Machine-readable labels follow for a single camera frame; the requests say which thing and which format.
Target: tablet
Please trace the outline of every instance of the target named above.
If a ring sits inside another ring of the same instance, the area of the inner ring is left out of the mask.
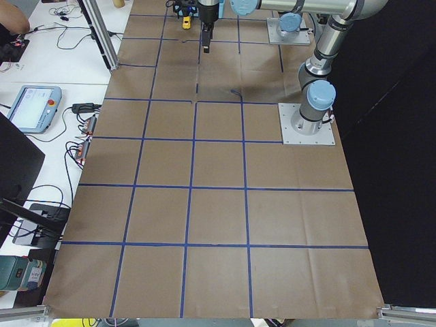
[[[23,133],[44,133],[61,98],[59,87],[24,85],[7,117]]]

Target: person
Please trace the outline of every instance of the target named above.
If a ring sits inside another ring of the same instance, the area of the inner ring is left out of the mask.
[[[13,35],[29,31],[29,20],[24,13],[6,0],[0,0],[0,46],[15,40]]]

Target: end effector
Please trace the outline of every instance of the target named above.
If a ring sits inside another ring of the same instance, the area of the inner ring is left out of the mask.
[[[209,53],[213,27],[219,17],[219,0],[198,0],[198,17],[202,21],[202,47]]]

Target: metal mounting plate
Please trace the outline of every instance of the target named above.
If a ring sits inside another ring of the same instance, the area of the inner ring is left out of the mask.
[[[297,145],[335,145],[333,130],[330,123],[323,124],[315,135],[302,135],[291,125],[291,117],[295,111],[300,109],[300,104],[279,104],[281,136],[283,144]]]
[[[311,43],[307,31],[299,31],[298,33],[288,33],[285,37],[277,33],[278,18],[267,18],[266,26],[268,26],[268,36],[270,44],[288,44],[293,46],[308,46]],[[306,28],[305,20],[301,20],[300,28]]]

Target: tablet screen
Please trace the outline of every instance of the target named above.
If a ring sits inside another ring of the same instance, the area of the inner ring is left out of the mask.
[[[11,122],[19,128],[36,128],[52,89],[26,88],[18,102]]]

